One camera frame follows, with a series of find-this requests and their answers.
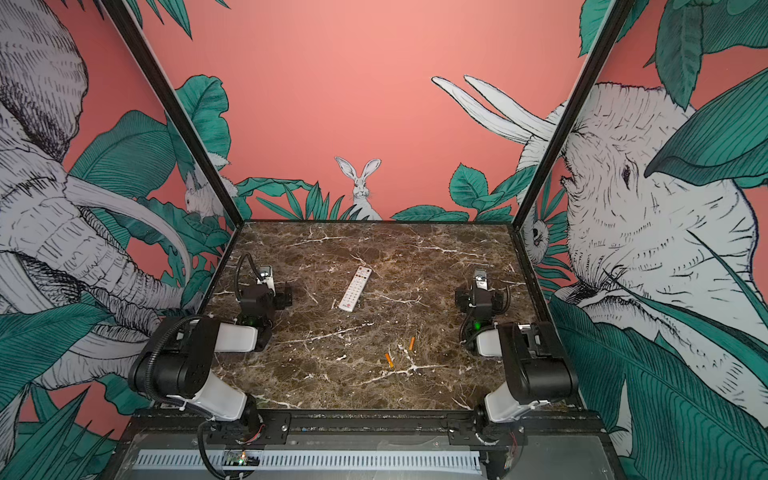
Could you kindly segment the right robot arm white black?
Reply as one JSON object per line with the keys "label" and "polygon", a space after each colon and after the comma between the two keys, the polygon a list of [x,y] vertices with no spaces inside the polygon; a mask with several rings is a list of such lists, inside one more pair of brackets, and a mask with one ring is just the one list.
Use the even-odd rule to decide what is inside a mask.
{"label": "right robot arm white black", "polygon": [[475,438],[485,446],[501,443],[490,432],[512,424],[538,408],[574,397],[578,376],[551,322],[500,322],[511,306],[511,293],[483,282],[455,290],[455,304],[464,315],[460,345],[473,355],[502,361],[504,381],[475,408]]}

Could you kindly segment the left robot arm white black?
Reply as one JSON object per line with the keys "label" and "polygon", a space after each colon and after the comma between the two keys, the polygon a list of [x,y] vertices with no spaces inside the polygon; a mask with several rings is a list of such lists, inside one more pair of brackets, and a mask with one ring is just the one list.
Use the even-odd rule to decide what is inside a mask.
{"label": "left robot arm white black", "polygon": [[266,421],[255,398],[212,371],[217,353],[263,351],[278,310],[293,303],[288,283],[238,287],[240,315],[233,323],[191,315],[167,317],[129,370],[128,385],[151,400],[189,411],[222,430],[229,442],[248,445],[264,436]]}

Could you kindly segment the white remote control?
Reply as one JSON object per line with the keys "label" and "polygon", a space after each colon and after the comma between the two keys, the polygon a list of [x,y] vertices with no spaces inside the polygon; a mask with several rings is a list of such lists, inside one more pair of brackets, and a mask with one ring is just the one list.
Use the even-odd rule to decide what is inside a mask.
{"label": "white remote control", "polygon": [[372,269],[360,266],[355,272],[347,290],[345,291],[338,308],[342,311],[352,312],[362,295],[362,292],[370,278]]}

